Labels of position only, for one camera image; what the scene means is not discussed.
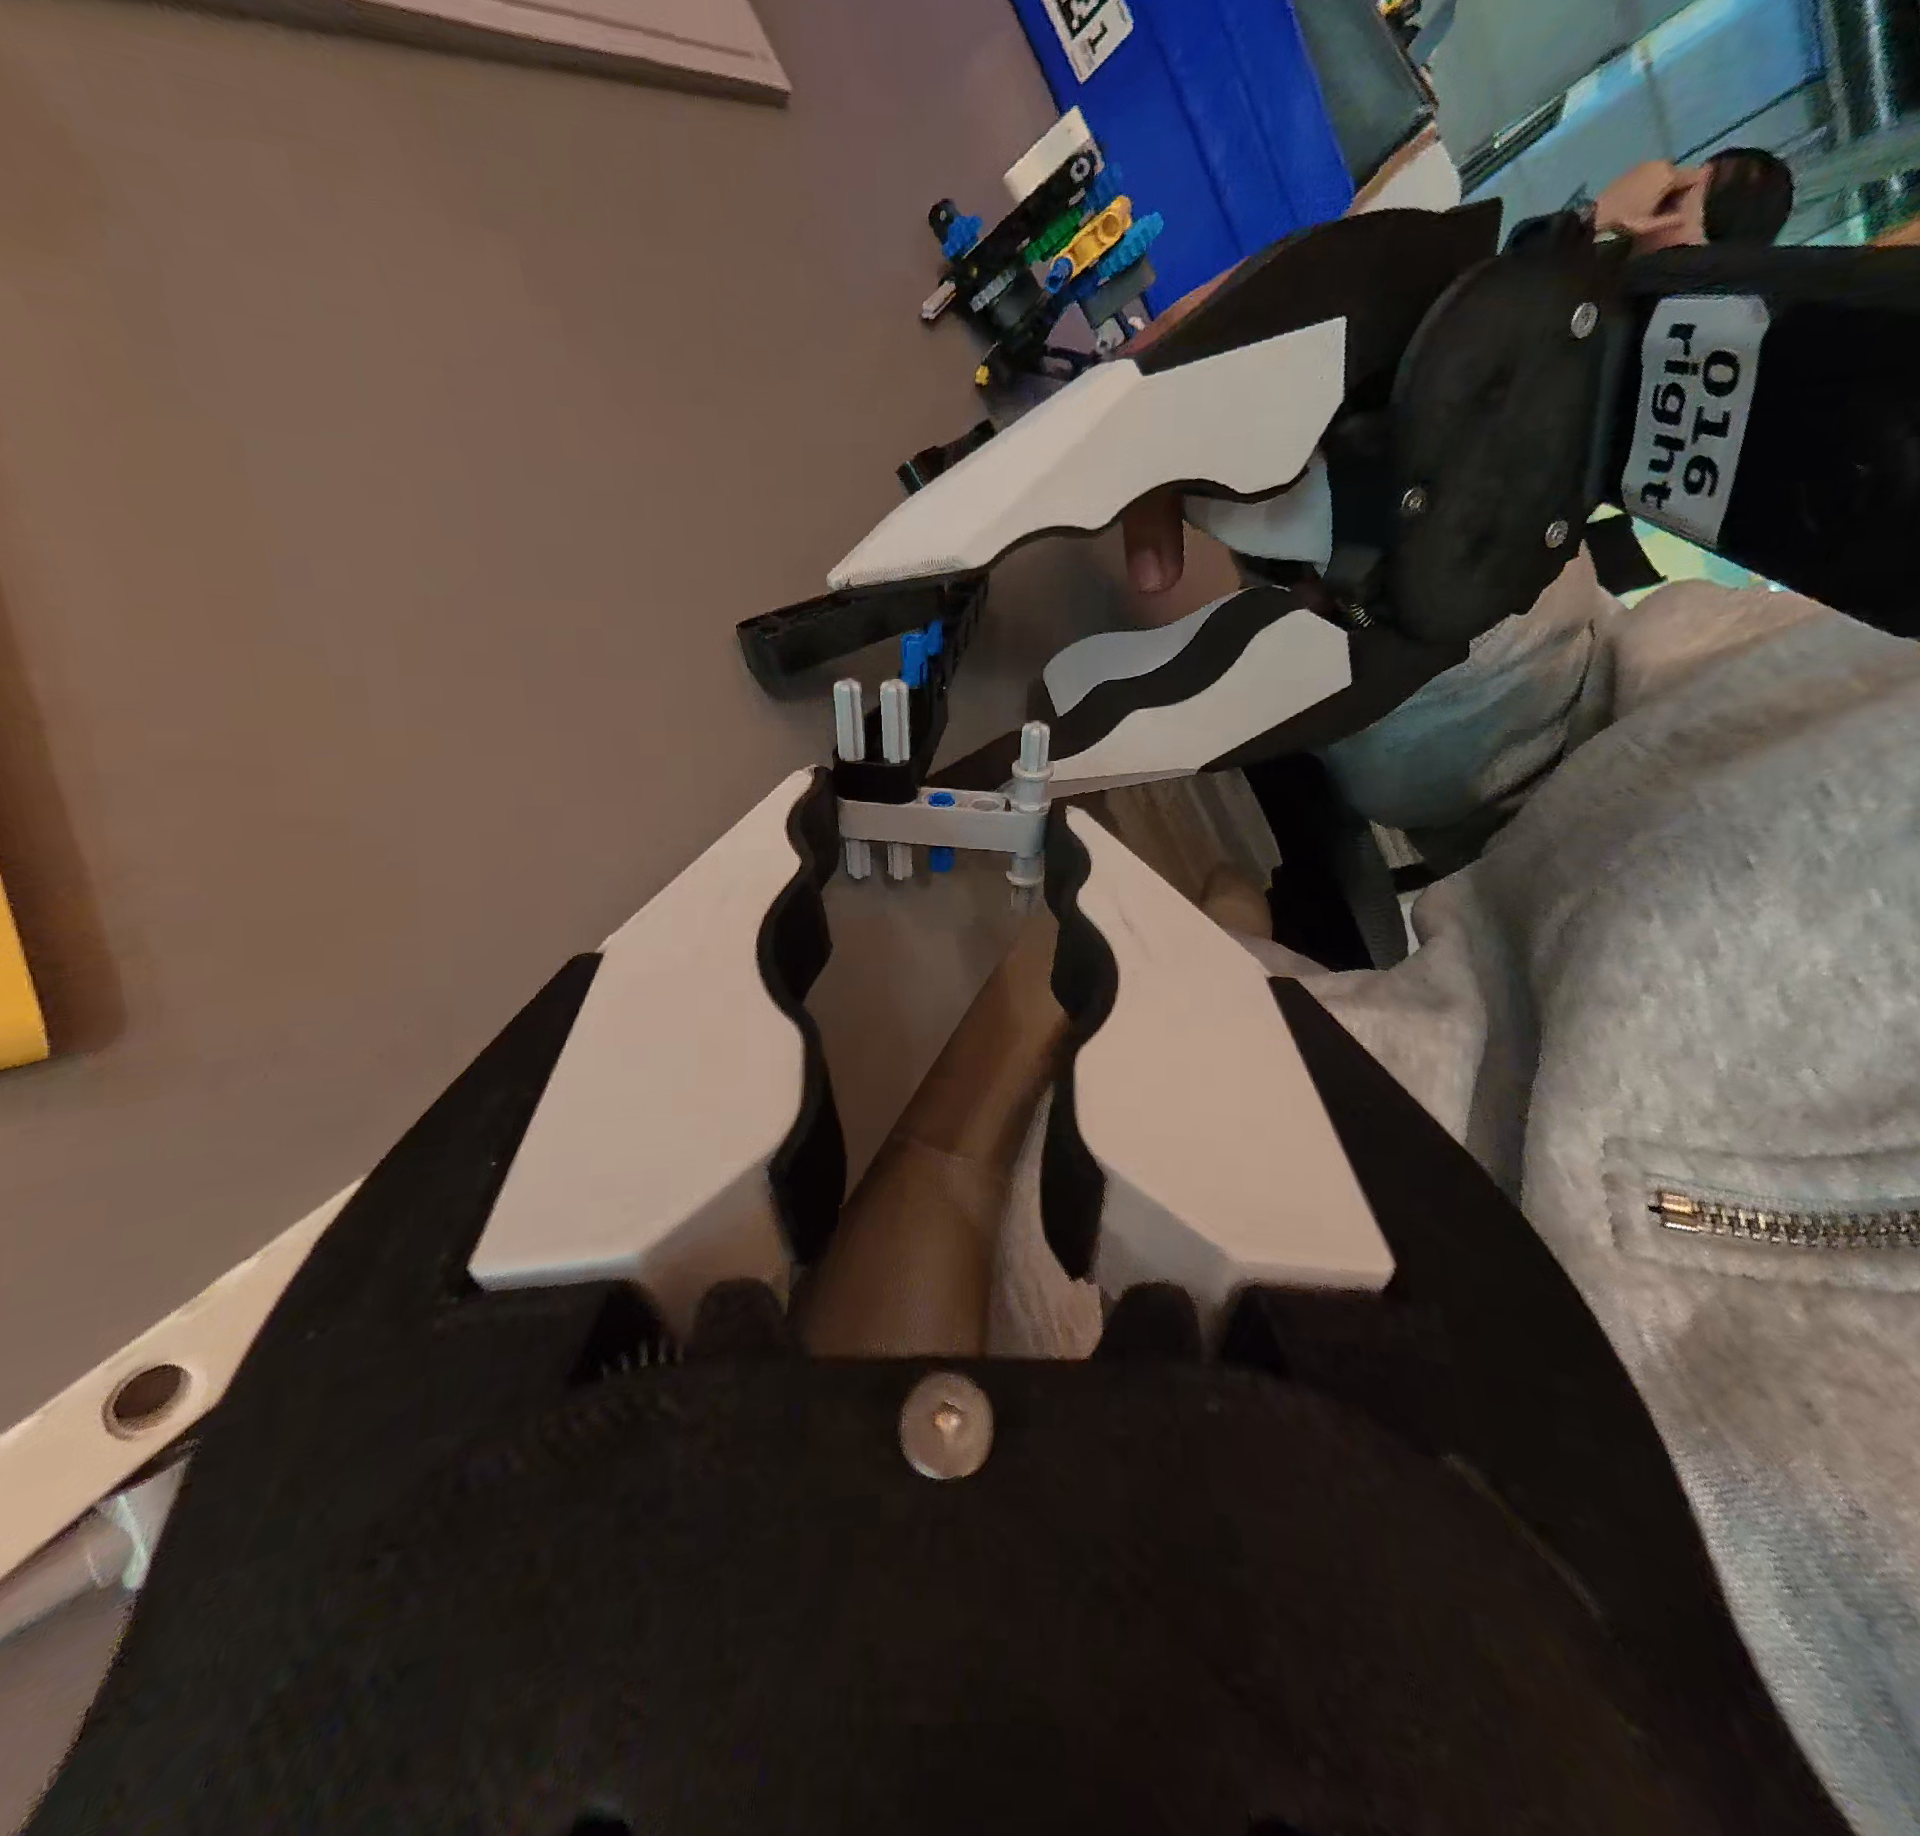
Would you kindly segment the black ribbed tube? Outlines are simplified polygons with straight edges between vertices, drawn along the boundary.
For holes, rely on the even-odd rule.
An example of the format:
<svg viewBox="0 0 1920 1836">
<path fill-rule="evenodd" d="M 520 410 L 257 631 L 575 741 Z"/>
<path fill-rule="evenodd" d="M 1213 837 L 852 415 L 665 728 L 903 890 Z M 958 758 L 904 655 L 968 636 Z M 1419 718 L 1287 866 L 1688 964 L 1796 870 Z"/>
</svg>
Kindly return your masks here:
<svg viewBox="0 0 1920 1836">
<path fill-rule="evenodd" d="M 1919 0 L 1819 0 L 1834 113 L 1849 141 L 1919 108 Z"/>
</svg>

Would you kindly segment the brown table leg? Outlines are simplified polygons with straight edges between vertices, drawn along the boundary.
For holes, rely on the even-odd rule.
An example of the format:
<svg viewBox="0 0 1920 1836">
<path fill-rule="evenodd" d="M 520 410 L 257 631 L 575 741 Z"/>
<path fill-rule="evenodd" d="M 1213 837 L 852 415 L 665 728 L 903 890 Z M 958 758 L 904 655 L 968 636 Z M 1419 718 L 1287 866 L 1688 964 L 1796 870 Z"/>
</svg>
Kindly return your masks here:
<svg viewBox="0 0 1920 1836">
<path fill-rule="evenodd" d="M 1017 1165 L 1068 1030 L 1056 937 L 1044 911 L 1023 924 L 878 1146 L 796 1298 L 809 1353 L 986 1352 Z"/>
</svg>

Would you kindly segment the pile of lego parts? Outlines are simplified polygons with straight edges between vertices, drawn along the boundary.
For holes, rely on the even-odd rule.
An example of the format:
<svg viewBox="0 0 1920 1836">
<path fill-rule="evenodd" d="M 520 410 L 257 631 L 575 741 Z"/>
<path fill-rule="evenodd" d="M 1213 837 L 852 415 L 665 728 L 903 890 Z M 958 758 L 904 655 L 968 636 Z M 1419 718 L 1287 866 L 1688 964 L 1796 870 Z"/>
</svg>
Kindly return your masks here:
<svg viewBox="0 0 1920 1836">
<path fill-rule="evenodd" d="M 962 324 L 981 345 L 974 386 L 1071 381 L 1145 329 L 1165 216 L 1143 211 L 1083 108 L 1004 172 L 996 222 L 940 197 L 926 225 L 940 269 L 921 320 Z"/>
</svg>

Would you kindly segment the grey lego axle crosspiece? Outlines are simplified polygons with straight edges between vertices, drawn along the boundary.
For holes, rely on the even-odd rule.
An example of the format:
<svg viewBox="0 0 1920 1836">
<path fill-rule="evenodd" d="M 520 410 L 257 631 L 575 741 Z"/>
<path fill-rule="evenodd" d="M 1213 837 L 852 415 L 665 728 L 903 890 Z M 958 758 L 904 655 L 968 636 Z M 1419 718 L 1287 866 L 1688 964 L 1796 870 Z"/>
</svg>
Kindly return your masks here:
<svg viewBox="0 0 1920 1836">
<path fill-rule="evenodd" d="M 843 866 L 850 880 L 866 880 L 880 853 L 888 881 L 904 883 L 926 866 L 948 868 L 958 853 L 996 855 L 1006 863 L 1006 881 L 1017 905 L 1028 910 L 1044 887 L 1044 836 L 1052 807 L 1050 726 L 1028 719 L 1020 726 L 1004 781 L 993 789 L 914 785 L 901 800 L 854 791 L 857 770 L 910 770 L 914 740 L 910 698 L 914 687 L 888 677 L 878 687 L 876 746 L 869 752 L 869 708 L 859 677 L 833 683 L 833 763 L 836 829 Z"/>
</svg>

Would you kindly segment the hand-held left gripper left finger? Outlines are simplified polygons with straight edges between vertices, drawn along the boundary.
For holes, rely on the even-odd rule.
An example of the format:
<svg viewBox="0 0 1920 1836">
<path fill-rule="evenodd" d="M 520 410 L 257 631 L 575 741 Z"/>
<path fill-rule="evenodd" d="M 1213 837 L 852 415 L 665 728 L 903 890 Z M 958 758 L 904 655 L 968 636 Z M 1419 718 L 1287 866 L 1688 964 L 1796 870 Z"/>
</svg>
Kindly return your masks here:
<svg viewBox="0 0 1920 1836">
<path fill-rule="evenodd" d="M 793 1292 L 843 1206 L 807 1006 L 841 847 L 828 774 L 795 772 L 602 943 L 471 1254 L 480 1288 Z"/>
</svg>

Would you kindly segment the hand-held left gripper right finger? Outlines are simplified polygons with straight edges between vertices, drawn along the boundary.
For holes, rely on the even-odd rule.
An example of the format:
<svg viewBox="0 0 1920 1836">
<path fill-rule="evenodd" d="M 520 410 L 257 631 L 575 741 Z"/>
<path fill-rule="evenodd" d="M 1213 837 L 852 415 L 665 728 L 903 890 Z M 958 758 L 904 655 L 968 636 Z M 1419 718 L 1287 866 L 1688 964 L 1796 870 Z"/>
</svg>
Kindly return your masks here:
<svg viewBox="0 0 1920 1836">
<path fill-rule="evenodd" d="M 1044 899 L 1066 1032 L 1040 1217 L 1065 1274 L 1380 1294 L 1395 1254 L 1262 962 L 1075 805 L 1048 820 Z"/>
</svg>

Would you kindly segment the black lego piece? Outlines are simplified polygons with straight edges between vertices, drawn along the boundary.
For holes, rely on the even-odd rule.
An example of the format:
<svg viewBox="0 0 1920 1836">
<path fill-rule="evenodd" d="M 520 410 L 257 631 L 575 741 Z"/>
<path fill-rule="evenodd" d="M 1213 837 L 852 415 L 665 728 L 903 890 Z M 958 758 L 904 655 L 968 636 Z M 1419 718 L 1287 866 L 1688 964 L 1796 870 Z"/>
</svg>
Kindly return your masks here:
<svg viewBox="0 0 1920 1836">
<path fill-rule="evenodd" d="M 985 415 L 965 433 L 948 441 L 925 446 L 921 452 L 903 457 L 897 465 L 897 478 L 903 489 L 913 496 L 932 486 L 945 474 L 990 443 L 996 438 L 996 431 L 996 422 L 990 415 Z"/>
</svg>

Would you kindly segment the black lego beam assembly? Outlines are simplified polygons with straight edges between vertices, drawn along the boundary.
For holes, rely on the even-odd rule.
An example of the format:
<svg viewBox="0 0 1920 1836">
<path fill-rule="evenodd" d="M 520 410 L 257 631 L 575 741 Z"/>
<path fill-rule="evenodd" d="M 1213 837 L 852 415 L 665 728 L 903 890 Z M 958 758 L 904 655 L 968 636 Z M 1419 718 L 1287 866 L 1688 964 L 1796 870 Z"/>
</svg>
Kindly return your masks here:
<svg viewBox="0 0 1920 1836">
<path fill-rule="evenodd" d="M 876 709 L 865 712 L 859 760 L 835 752 L 830 779 L 849 802 L 916 802 L 948 728 L 948 694 L 990 598 L 986 571 L 828 591 L 764 610 L 735 626 L 742 662 L 773 698 L 800 694 L 811 671 L 886 643 L 908 683 L 908 754 L 885 758 Z"/>
</svg>

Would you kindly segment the dark panel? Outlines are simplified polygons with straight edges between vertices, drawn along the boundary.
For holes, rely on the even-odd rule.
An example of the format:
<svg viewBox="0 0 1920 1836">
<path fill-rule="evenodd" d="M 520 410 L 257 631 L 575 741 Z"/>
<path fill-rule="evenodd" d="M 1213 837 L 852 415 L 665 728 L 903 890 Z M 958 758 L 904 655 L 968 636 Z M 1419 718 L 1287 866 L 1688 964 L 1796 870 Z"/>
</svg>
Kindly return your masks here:
<svg viewBox="0 0 1920 1836">
<path fill-rule="evenodd" d="M 1288 0 L 1355 189 L 1437 123 L 1437 102 L 1377 0 Z"/>
</svg>

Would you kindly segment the person's right hand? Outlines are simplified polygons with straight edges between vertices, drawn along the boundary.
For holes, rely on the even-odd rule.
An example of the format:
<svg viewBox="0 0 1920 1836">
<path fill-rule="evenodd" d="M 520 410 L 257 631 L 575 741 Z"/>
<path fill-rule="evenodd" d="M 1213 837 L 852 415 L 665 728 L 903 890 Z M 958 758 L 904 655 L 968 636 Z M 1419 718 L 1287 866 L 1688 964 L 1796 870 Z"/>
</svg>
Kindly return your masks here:
<svg viewBox="0 0 1920 1836">
<path fill-rule="evenodd" d="M 1594 200 L 1579 210 L 1532 216 L 1515 230 L 1509 248 L 1538 248 L 1555 235 L 1586 233 L 1614 240 L 1632 256 L 1709 240 L 1709 200 L 1716 164 L 1680 165 L 1648 159 L 1626 167 Z M 1173 589 L 1187 568 L 1187 501 L 1174 487 L 1161 487 L 1131 503 L 1121 517 L 1129 582 L 1146 595 Z"/>
</svg>

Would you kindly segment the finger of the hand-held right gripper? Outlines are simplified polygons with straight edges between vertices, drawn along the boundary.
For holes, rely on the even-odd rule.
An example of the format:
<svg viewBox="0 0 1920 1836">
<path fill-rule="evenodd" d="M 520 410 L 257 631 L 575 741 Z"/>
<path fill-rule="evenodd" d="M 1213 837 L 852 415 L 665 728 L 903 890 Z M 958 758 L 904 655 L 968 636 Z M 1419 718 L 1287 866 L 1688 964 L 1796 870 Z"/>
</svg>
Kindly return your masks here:
<svg viewBox="0 0 1920 1836">
<path fill-rule="evenodd" d="M 1108 360 L 903 499 L 830 591 L 983 571 L 1096 533 L 1143 496 L 1260 499 L 1299 480 L 1346 394 L 1342 315 L 1181 365 Z"/>
<path fill-rule="evenodd" d="M 1081 637 L 1047 662 L 1040 686 L 1054 793 L 1230 767 L 1267 743 L 1316 746 L 1359 723 L 1355 630 L 1279 583 Z"/>
</svg>

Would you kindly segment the yellow flat object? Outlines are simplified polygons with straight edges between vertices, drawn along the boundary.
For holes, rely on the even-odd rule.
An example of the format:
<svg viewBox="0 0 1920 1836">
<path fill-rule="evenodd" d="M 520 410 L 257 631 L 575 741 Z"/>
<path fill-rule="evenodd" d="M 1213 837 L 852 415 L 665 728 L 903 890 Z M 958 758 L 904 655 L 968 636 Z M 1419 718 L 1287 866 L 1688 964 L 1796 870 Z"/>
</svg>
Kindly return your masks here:
<svg viewBox="0 0 1920 1836">
<path fill-rule="evenodd" d="M 0 1064 L 17 1070 L 51 1055 L 36 975 L 9 890 L 0 894 Z"/>
</svg>

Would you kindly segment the blue board with tag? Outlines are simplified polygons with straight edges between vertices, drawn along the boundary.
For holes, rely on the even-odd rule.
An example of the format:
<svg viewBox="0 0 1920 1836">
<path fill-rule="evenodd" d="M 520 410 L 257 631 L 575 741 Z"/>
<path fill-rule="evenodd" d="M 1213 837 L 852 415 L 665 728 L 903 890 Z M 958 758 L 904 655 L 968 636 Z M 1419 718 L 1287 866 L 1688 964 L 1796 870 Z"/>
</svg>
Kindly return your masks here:
<svg viewBox="0 0 1920 1836">
<path fill-rule="evenodd" d="M 1062 113 L 1161 213 L 1165 314 L 1357 191 L 1293 0 L 1010 0 Z"/>
</svg>

